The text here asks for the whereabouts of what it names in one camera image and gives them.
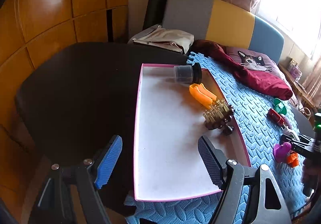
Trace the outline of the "person right hand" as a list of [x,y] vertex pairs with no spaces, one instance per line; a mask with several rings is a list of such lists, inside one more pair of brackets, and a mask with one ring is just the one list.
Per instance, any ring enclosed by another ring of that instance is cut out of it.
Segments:
[[320,163],[311,159],[304,159],[301,179],[304,188],[303,194],[309,197],[312,191],[317,191],[320,186]]

